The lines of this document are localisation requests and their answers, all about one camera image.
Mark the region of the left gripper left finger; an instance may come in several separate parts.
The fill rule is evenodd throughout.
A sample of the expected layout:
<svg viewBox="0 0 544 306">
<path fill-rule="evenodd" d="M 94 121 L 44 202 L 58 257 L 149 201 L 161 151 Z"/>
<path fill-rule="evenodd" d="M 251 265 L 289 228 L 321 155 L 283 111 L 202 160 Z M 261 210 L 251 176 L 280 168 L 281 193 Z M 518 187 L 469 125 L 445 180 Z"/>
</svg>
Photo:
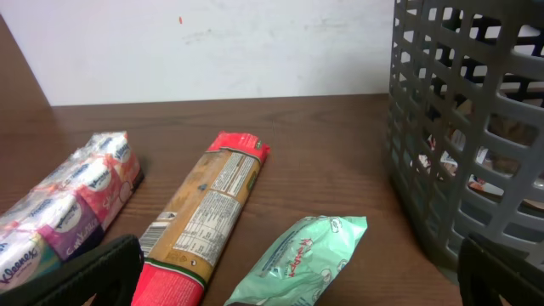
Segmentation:
<svg viewBox="0 0 544 306">
<path fill-rule="evenodd" d="M 1 304 L 129 306 L 144 255 L 135 235 L 123 235 L 84 253 L 61 268 L 1 295 Z"/>
</svg>

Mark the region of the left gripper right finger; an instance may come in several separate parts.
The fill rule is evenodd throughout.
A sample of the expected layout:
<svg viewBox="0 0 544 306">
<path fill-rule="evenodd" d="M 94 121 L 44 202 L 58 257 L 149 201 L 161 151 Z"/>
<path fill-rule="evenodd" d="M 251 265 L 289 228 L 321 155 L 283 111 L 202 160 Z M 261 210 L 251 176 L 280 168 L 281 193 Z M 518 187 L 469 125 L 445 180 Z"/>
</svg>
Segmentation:
<svg viewBox="0 0 544 306">
<path fill-rule="evenodd" d="M 464 306 L 543 306 L 543 271 L 480 234 L 462 241 L 457 279 Z"/>
</svg>

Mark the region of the orange pasta package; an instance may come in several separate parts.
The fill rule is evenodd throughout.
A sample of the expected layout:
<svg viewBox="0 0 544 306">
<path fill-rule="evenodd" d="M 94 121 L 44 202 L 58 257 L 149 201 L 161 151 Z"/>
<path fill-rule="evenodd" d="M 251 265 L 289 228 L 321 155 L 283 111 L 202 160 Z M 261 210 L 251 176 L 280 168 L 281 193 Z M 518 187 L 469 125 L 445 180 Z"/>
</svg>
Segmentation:
<svg viewBox="0 0 544 306">
<path fill-rule="evenodd" d="M 139 239 L 144 265 L 134 305 L 201 301 L 268 154 L 253 134 L 218 134 Z"/>
</svg>

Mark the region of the dried mushroom bag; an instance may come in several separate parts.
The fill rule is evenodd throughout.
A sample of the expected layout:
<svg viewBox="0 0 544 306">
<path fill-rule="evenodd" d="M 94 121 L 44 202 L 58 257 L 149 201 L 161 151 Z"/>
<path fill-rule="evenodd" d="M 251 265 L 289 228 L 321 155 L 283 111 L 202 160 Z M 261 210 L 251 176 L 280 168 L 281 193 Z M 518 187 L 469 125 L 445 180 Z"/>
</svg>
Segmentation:
<svg viewBox="0 0 544 306">
<path fill-rule="evenodd" d="M 457 113 L 465 116 L 467 119 L 471 118 L 473 110 L 473 103 L 469 99 L 461 102 L 455 108 Z M 487 129 L 495 136 L 525 146 L 532 145 L 532 142 L 534 142 L 537 136 L 537 130 L 534 127 L 497 114 L 491 115 Z M 466 143 L 466 136 L 463 132 L 453 128 L 450 124 L 445 135 L 446 138 L 458 150 L 463 150 Z M 428 137 L 424 138 L 424 140 L 426 145 L 429 146 L 429 149 L 434 151 L 436 140 L 434 139 L 433 135 L 429 135 Z M 420 154 L 418 156 L 418 161 L 422 164 L 426 171 L 430 173 L 431 159 L 425 154 Z M 483 146 L 478 148 L 475 161 L 489 170 L 493 170 L 506 176 L 513 176 L 519 169 L 519 162 L 515 161 L 513 158 L 503 156 Z M 456 175 L 458 163 L 449 155 L 447 151 L 443 151 L 439 159 L 439 163 L 450 173 L 451 176 Z M 497 200 L 497 202 L 504 193 L 503 189 L 484 181 L 474 174 L 470 175 L 467 186 L 469 189 L 480 193 L 482 196 L 487 196 L 492 200 Z M 535 187 L 543 189 L 543 172 L 535 180 Z M 524 199 L 521 205 L 522 207 L 543 211 L 543 202 L 540 201 Z"/>
</svg>

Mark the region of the mint green wipes packet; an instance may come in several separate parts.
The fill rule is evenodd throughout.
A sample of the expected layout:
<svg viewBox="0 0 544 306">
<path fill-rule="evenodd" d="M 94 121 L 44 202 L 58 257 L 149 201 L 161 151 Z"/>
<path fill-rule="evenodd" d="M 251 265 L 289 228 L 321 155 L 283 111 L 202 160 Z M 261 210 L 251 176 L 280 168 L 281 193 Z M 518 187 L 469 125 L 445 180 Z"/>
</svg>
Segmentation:
<svg viewBox="0 0 544 306">
<path fill-rule="evenodd" d="M 312 306 L 348 264 L 365 217 L 305 217 L 282 234 L 236 286 L 227 305 Z"/>
</svg>

